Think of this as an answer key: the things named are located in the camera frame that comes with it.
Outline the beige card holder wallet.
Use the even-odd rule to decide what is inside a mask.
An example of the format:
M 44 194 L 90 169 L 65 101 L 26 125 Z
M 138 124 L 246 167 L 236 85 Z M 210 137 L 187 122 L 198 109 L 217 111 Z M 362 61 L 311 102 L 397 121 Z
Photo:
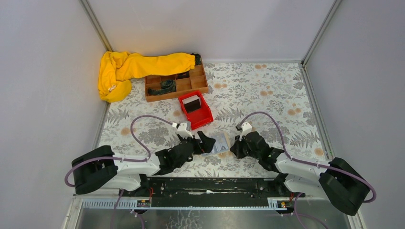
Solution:
M 209 153 L 203 153 L 201 156 L 214 156 L 221 153 L 226 153 L 230 151 L 230 140 L 226 132 L 218 132 L 210 136 L 210 138 L 215 139 L 213 149 Z

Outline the red plastic bin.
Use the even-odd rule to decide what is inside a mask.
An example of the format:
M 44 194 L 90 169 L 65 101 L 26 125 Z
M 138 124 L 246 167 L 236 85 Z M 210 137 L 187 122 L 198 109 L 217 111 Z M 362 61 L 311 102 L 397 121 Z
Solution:
M 201 99 L 201 108 L 191 113 L 186 113 L 182 100 L 198 96 Z M 213 122 L 213 115 L 207 102 L 200 91 L 193 91 L 178 98 L 182 111 L 185 113 L 187 121 L 191 123 L 191 129 L 197 129 Z

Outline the black card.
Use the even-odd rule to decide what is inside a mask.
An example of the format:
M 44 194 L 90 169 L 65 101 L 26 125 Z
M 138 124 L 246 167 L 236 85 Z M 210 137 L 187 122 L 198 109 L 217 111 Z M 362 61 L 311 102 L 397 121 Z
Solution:
M 201 108 L 201 99 L 198 96 L 182 100 L 186 113 L 191 113 Z

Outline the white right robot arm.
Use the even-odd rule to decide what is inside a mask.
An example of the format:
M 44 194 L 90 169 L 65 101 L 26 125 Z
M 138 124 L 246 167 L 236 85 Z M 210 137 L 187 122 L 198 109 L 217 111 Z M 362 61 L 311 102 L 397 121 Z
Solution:
M 287 190 L 328 200 L 340 212 L 354 216 L 371 188 L 343 159 L 303 161 L 288 157 L 284 150 L 270 147 L 258 132 L 236 136 L 231 152 L 238 158 L 252 157 L 267 171 L 276 172 L 276 180 Z

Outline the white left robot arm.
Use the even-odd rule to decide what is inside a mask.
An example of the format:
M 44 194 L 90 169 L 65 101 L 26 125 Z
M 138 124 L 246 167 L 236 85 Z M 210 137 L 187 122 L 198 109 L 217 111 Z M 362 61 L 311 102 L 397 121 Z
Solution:
M 194 155 L 210 153 L 216 140 L 199 131 L 198 137 L 180 138 L 177 145 L 152 153 L 150 158 L 115 154 L 111 146 L 96 148 L 71 162 L 65 181 L 73 175 L 71 184 L 77 195 L 95 192 L 100 188 L 135 191 L 146 186 L 150 176 L 162 176 L 191 162 Z

